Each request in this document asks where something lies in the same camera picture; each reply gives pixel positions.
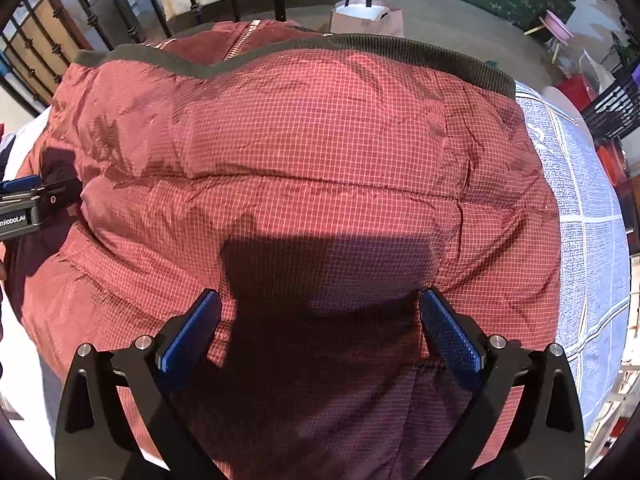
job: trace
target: black fabric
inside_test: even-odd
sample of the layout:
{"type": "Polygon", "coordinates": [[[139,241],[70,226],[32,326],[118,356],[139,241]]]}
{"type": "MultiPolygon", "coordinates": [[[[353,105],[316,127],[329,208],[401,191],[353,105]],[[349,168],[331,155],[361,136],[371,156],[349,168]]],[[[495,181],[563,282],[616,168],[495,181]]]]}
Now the black fabric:
{"type": "Polygon", "coordinates": [[[515,99],[515,81],[482,61],[439,46],[375,34],[333,34],[305,40],[282,41],[208,66],[192,63],[165,50],[131,43],[121,44],[112,52],[81,50],[76,57],[76,63],[95,67],[116,59],[128,59],[156,65],[177,75],[207,79],[234,70],[259,57],[299,48],[369,52],[402,63],[447,72],[472,85],[515,99]]]}
{"type": "Polygon", "coordinates": [[[640,456],[640,408],[636,408],[622,434],[586,479],[637,478],[638,456],[640,456]]]}
{"type": "Polygon", "coordinates": [[[312,28],[301,27],[300,25],[287,25],[287,28],[292,28],[293,30],[299,30],[300,32],[315,32],[316,34],[322,34],[319,30],[314,30],[312,28]]]}
{"type": "Polygon", "coordinates": [[[195,27],[188,28],[187,30],[182,30],[180,32],[176,32],[172,35],[172,38],[188,38],[189,36],[194,36],[200,32],[207,32],[213,28],[214,22],[201,23],[200,25],[196,25],[195,27]]]}
{"type": "Polygon", "coordinates": [[[6,164],[9,161],[9,155],[11,153],[11,148],[14,146],[14,143],[15,143],[15,136],[4,147],[2,152],[0,152],[0,180],[4,180],[4,172],[6,171],[6,164]]]}

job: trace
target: red jacket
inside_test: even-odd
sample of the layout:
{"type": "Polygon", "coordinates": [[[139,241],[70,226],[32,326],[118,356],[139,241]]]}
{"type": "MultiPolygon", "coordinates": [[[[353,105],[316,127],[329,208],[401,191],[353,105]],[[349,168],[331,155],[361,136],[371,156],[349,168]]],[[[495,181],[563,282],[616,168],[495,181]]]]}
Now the red jacket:
{"type": "Polygon", "coordinates": [[[9,245],[7,293],[64,378],[79,344],[128,346],[216,288],[175,403],[228,475],[412,478],[468,401],[418,292],[526,348],[556,333],[558,208],[514,83],[409,40],[249,27],[81,53],[18,176],[75,171],[82,204],[9,245]]]}

